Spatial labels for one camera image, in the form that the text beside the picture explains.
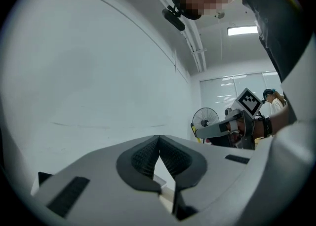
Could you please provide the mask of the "person's right hand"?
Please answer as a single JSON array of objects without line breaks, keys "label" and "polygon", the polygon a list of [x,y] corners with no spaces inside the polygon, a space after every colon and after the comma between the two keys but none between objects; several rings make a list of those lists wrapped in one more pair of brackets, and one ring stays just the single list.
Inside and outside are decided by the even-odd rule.
[{"label": "person's right hand", "polygon": [[253,131],[253,139],[258,139],[264,137],[264,125],[261,120],[255,120],[254,122],[254,131]]}]

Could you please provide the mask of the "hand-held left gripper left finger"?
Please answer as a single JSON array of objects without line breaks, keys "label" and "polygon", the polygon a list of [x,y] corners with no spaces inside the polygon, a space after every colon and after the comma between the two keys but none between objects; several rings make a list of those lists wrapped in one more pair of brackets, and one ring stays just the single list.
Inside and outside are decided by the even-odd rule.
[{"label": "hand-held left gripper left finger", "polygon": [[59,226],[185,226],[160,201],[160,185],[135,168],[155,167],[161,140],[153,135],[89,152],[48,178],[34,198]]}]

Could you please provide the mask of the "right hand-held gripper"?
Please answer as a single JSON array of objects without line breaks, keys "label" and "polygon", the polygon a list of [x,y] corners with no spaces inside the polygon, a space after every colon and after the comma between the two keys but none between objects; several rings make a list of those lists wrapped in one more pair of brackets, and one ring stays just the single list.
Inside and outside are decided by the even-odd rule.
[{"label": "right hand-held gripper", "polygon": [[225,109],[225,121],[198,129],[197,137],[208,138],[215,146],[254,150],[255,119],[262,105],[262,101],[251,90],[245,88],[232,106]]}]

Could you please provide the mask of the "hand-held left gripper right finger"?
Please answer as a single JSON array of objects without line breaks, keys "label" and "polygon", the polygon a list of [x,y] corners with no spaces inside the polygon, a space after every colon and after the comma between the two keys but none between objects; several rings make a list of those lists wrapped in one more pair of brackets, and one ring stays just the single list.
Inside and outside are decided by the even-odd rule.
[{"label": "hand-held left gripper right finger", "polygon": [[205,210],[242,173],[253,150],[159,136],[159,155],[175,181],[173,215],[180,221]]}]

